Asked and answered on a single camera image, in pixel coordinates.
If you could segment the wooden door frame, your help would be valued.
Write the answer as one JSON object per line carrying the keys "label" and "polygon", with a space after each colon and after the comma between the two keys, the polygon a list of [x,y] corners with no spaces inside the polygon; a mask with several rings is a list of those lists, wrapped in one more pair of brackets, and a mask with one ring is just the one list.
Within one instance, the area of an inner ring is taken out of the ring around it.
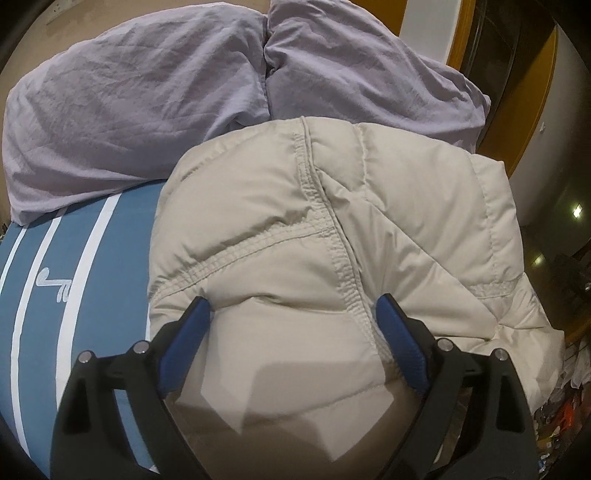
{"label": "wooden door frame", "polygon": [[421,55],[460,71],[491,99],[478,153],[512,174],[541,118],[558,31],[538,1],[363,1]]}

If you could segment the lavender duvet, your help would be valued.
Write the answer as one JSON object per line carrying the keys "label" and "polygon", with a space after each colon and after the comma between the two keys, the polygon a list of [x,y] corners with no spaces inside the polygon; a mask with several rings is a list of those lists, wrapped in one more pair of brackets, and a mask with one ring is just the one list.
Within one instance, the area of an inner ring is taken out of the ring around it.
{"label": "lavender duvet", "polygon": [[490,98],[349,1],[144,15],[41,63],[10,90],[11,219],[167,178],[190,148],[270,120],[400,128],[474,151]]}

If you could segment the beige puffer jacket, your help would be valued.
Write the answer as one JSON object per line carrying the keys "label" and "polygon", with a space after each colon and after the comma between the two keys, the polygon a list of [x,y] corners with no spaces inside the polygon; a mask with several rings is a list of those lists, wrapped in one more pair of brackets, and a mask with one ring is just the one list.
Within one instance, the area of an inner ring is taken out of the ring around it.
{"label": "beige puffer jacket", "polygon": [[531,409],[562,370],[502,163],[329,118],[188,150],[160,193],[152,332],[196,297],[211,329],[168,406],[215,479],[372,479],[420,400],[376,321],[390,294],[461,349],[509,352]]}

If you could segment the white wall switch plate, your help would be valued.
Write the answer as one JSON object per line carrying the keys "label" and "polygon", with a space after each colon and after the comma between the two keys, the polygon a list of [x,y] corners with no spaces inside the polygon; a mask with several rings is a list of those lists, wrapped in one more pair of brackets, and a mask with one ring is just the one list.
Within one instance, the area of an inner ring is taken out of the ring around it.
{"label": "white wall switch plate", "polygon": [[83,0],[56,0],[49,7],[49,12],[52,15],[59,16],[60,14],[68,11],[82,2]]}

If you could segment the blue white striped bedsheet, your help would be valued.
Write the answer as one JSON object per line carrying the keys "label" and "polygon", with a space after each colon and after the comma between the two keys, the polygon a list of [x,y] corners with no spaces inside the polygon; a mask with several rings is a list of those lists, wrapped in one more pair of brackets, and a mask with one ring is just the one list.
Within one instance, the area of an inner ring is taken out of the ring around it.
{"label": "blue white striped bedsheet", "polygon": [[42,473],[72,365],[149,335],[148,252],[162,186],[52,212],[1,242],[1,415]]}

